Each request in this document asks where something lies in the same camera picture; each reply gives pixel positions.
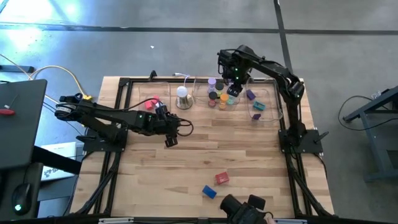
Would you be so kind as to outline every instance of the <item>wooden table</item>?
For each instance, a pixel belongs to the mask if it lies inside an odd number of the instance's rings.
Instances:
[[[104,77],[99,104],[114,107],[119,78]],[[170,84],[172,103],[168,108],[193,122],[193,134],[179,136],[177,146],[166,148],[164,136],[129,133],[119,166],[112,216],[225,217],[224,211],[219,209],[224,196],[233,194],[243,202],[254,194],[266,199],[266,210],[275,217],[293,217],[285,157],[279,151],[279,122],[252,122],[244,104],[238,105],[234,111],[220,111],[197,104],[189,110],[180,110],[175,105],[175,89],[179,85]],[[192,85],[187,84],[189,92]],[[130,105],[140,100],[138,86],[138,83],[134,84]],[[275,94],[270,85],[251,86],[252,90],[256,88],[267,88],[272,96]],[[156,90],[145,90],[145,86],[141,86],[140,91]],[[121,105],[124,105],[125,96],[126,91]],[[302,116],[307,128],[313,128],[306,93],[302,99]],[[104,153],[96,152],[83,162],[72,212],[78,210],[97,187],[103,157]],[[311,154],[303,154],[302,157],[308,187],[324,208],[333,213],[321,162]],[[215,175],[224,171],[228,172],[229,183],[216,185]],[[205,185],[217,191],[215,199],[202,194]],[[101,211],[107,196],[108,187],[104,191]],[[304,211],[299,190],[298,197]]]

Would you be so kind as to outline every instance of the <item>white ball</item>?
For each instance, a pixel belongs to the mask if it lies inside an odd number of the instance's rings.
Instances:
[[[178,97],[186,97],[188,95],[188,89],[185,86],[179,86],[177,88]]]

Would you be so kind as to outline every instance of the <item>computer mouse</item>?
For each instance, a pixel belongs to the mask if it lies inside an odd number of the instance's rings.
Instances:
[[[31,185],[28,183],[20,184],[14,189],[11,197],[11,205],[15,214],[25,215],[29,212],[30,206],[32,205],[31,193]]]

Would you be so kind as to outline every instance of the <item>concrete floor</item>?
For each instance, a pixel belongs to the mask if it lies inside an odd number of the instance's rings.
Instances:
[[[398,2],[393,0],[280,0],[280,7],[286,29],[398,29]],[[1,22],[115,27],[278,29],[276,18],[272,0],[10,0],[0,14]],[[103,76],[149,75],[151,70],[215,75],[217,51],[240,44],[285,62],[279,34],[0,29],[0,53],[20,65],[67,67],[93,96],[98,96]],[[320,131],[330,132],[323,149],[335,213],[397,223],[398,182],[365,184],[363,175],[375,171],[368,140],[337,121],[348,97],[398,85],[397,36],[288,34],[287,45],[294,73],[305,79],[314,122]],[[78,92],[61,70],[49,69],[39,77],[49,81],[47,94],[54,98]],[[2,73],[0,79],[25,76]],[[364,103],[353,100],[343,114]],[[71,127],[43,110],[36,145],[74,141],[75,136]],[[64,185],[60,194],[68,195],[72,184]],[[42,202],[40,216],[60,215],[64,199]]]

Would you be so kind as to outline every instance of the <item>teal block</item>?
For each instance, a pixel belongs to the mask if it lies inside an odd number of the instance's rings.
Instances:
[[[253,107],[259,111],[263,111],[266,109],[266,105],[264,103],[260,103],[258,101],[255,101],[253,104]]]

